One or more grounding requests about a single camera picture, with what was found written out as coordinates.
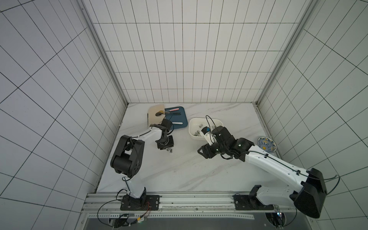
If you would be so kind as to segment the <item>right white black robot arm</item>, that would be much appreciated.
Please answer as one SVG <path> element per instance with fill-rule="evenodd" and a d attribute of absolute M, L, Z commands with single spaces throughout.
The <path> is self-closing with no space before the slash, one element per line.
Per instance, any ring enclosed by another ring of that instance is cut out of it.
<path fill-rule="evenodd" d="M 218 140 L 201 146 L 197 152 L 206 159 L 226 154 L 230 160 L 237 159 L 255 165 L 286 184 L 286 187 L 255 185 L 246 198 L 251 208 L 278 205 L 296 208 L 311 218 L 321 216 L 327 189 L 319 170 L 306 170 L 287 163 L 244 138 Z"/>

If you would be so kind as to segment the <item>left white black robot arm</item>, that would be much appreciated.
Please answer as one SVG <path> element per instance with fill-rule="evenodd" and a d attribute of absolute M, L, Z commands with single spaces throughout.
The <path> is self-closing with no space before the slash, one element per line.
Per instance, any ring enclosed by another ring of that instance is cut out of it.
<path fill-rule="evenodd" d="M 123 135 L 118 140 L 110 166 L 118 174 L 126 176 L 129 198 L 144 203 L 146 188 L 141 182 L 139 170 L 143 163 L 145 145 L 155 142 L 159 149 L 173 147 L 172 129 L 161 125 L 152 126 L 142 134 L 135 136 Z"/>

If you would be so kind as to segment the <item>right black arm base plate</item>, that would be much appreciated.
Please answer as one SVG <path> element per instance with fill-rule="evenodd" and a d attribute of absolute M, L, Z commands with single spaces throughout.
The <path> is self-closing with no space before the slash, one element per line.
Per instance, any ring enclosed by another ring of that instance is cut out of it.
<path fill-rule="evenodd" d="M 235 194 L 233 199 L 236 210 L 274 210 L 273 205 L 264 205 L 254 196 Z"/>

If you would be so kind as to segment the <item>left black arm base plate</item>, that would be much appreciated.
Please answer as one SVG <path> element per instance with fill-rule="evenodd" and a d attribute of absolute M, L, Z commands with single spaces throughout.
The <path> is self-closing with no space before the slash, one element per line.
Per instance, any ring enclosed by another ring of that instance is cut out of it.
<path fill-rule="evenodd" d="M 141 198 L 133 198 L 129 195 L 125 195 L 122 198 L 122 203 L 120 206 L 121 211 L 143 211 L 151 210 L 157 211 L 160 204 L 159 195 L 145 195 L 143 194 Z"/>

